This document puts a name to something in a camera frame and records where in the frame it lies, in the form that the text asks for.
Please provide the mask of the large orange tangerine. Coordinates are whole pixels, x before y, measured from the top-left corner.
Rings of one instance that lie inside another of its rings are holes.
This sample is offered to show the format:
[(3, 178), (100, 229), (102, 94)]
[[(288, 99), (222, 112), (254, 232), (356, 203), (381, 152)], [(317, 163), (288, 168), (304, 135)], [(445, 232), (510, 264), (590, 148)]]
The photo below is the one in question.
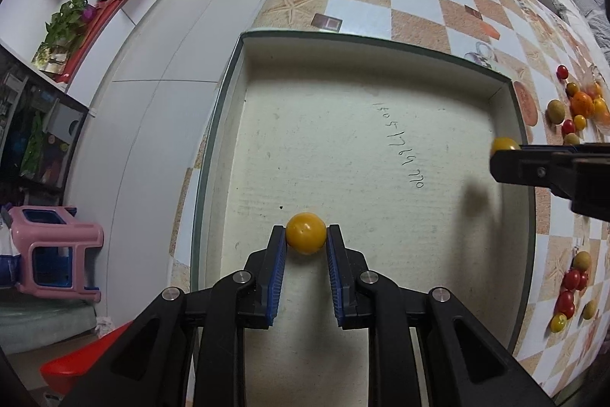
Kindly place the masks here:
[(573, 116), (582, 116), (589, 119), (594, 113), (594, 101), (591, 96), (583, 91), (576, 92), (570, 98), (571, 111)]

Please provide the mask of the green potted plant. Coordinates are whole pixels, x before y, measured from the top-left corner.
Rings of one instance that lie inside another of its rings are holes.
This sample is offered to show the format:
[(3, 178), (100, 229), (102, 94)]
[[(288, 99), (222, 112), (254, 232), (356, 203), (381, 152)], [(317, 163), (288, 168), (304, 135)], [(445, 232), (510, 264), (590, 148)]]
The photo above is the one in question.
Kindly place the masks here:
[(67, 0), (45, 23), (45, 38), (32, 58), (42, 72), (59, 74), (68, 59), (82, 45), (96, 7), (90, 0)]

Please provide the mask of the olive green round fruit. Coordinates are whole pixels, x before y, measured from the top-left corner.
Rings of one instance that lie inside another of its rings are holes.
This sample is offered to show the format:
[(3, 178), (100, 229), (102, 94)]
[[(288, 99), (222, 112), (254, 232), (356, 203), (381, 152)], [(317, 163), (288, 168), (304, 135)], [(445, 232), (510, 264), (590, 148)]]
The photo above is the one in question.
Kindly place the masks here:
[(586, 273), (591, 267), (591, 254), (587, 251), (579, 251), (573, 259), (572, 268)]

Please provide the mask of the yellow cherry tomato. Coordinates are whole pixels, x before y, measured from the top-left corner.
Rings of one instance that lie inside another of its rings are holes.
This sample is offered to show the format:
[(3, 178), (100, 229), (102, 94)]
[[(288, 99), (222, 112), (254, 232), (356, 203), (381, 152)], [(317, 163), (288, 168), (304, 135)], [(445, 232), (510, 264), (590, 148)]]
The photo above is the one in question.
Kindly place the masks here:
[(296, 214), (285, 227), (285, 238), (289, 247), (302, 255), (312, 255), (325, 245), (327, 226), (313, 213)]

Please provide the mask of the shallow cardboard box tray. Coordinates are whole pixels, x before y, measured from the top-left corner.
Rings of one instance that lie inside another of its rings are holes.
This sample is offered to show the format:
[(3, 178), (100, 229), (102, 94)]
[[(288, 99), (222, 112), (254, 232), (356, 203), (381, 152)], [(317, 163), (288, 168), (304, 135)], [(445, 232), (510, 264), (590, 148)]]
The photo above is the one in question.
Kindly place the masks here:
[(240, 36), (212, 111), (196, 200), (196, 288), (311, 213), (403, 289), (414, 369), (390, 406), (541, 405), (513, 359), (533, 272), (533, 190), (494, 180), (523, 143), (508, 76), (414, 45), (279, 30)]

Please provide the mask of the checkered patterned tablecloth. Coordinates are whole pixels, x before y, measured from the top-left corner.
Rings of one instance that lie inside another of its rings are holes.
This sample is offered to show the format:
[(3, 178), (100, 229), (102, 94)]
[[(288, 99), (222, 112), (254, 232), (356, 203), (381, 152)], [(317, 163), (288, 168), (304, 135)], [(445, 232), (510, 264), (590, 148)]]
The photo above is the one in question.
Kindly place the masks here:
[[(514, 84), (523, 143), (562, 142), (546, 116), (550, 100), (565, 99), (558, 65), (575, 83), (604, 79), (596, 47), (538, 0), (262, 0), (247, 32), (263, 30), (365, 36), (497, 71)], [(592, 364), (608, 330), (609, 227), (545, 189), (533, 200), (533, 272), (514, 353), (553, 396)], [(591, 267), (567, 291), (562, 279), (579, 251)]]

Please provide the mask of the dark glass cabinet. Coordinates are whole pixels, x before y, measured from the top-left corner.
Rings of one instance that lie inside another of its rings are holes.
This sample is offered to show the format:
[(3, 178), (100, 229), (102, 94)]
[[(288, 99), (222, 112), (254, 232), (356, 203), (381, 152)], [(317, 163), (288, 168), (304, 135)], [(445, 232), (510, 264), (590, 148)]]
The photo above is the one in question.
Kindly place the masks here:
[(88, 108), (1, 48), (1, 203), (59, 206)]

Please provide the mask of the green-brown round fruit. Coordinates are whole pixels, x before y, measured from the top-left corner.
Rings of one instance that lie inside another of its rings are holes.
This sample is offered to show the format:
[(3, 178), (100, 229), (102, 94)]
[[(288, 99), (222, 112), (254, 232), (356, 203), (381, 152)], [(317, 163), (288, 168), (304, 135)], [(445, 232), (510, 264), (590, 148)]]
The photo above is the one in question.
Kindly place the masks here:
[(558, 99), (550, 100), (547, 104), (546, 116), (553, 125), (562, 124), (565, 121), (565, 106), (562, 101)]

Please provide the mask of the red cherry tomato cluster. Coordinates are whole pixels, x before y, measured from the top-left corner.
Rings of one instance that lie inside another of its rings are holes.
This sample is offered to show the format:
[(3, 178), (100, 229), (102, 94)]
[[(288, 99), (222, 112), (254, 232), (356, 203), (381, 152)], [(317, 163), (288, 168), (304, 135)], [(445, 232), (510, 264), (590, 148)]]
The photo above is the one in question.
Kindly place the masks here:
[(575, 291), (581, 281), (581, 273), (578, 269), (570, 269), (562, 279), (562, 287), (567, 291)]

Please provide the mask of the red cherry tomato far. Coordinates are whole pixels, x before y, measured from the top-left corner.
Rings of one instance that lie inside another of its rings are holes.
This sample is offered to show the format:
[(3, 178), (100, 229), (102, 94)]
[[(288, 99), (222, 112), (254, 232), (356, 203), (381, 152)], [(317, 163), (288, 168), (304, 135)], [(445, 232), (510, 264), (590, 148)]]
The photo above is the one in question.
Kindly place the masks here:
[(556, 76), (559, 80), (566, 80), (569, 77), (569, 69), (564, 65), (558, 65), (556, 68)]

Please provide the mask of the pink plastic stool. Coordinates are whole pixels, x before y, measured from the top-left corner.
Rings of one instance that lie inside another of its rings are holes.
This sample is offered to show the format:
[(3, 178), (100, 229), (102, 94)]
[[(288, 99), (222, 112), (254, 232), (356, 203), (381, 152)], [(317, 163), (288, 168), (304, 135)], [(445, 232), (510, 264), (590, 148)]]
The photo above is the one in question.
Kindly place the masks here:
[(99, 224), (77, 220), (75, 207), (12, 207), (2, 218), (20, 256), (17, 291), (38, 299), (100, 301), (87, 270), (88, 253), (103, 247)]

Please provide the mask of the red plastic stool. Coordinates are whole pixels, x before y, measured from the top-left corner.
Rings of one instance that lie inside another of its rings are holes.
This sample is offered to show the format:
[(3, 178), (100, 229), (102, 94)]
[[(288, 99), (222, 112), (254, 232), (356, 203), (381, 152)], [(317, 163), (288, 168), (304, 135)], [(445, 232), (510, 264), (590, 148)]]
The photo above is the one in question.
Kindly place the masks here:
[(65, 396), (130, 325), (131, 322), (125, 323), (80, 349), (49, 360), (39, 368), (42, 379), (52, 391)]

